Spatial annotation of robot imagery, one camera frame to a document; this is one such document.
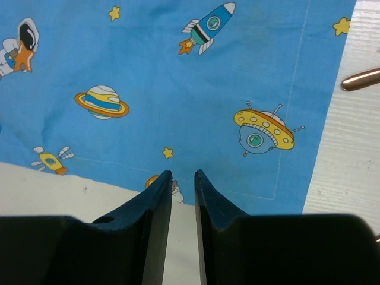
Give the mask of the copper spoon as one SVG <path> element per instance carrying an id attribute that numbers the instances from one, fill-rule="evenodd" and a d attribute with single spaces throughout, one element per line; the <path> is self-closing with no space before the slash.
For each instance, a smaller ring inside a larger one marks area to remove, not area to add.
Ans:
<path id="1" fill-rule="evenodd" d="M 379 84 L 379 68 L 360 72 L 345 78 L 341 82 L 344 91 L 356 91 Z"/>

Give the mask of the blue space-print cloth placemat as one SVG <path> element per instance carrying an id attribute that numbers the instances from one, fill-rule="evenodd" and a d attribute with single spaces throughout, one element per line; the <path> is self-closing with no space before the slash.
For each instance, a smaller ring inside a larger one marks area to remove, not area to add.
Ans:
<path id="1" fill-rule="evenodd" d="M 1 161 L 301 213 L 354 1 L 2 1 Z"/>

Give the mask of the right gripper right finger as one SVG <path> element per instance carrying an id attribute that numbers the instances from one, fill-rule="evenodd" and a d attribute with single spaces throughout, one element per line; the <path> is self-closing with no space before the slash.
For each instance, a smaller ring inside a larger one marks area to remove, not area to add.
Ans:
<path id="1" fill-rule="evenodd" d="M 234 205 L 201 169 L 194 188 L 201 284 L 266 284 L 265 264 L 256 250 L 267 217 Z"/>

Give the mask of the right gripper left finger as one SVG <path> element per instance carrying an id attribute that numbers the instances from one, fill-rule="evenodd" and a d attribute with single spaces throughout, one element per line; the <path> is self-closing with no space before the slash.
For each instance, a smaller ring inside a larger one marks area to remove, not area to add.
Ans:
<path id="1" fill-rule="evenodd" d="M 59 253 L 59 284 L 162 284 L 172 174 L 92 223 L 73 222 Z"/>

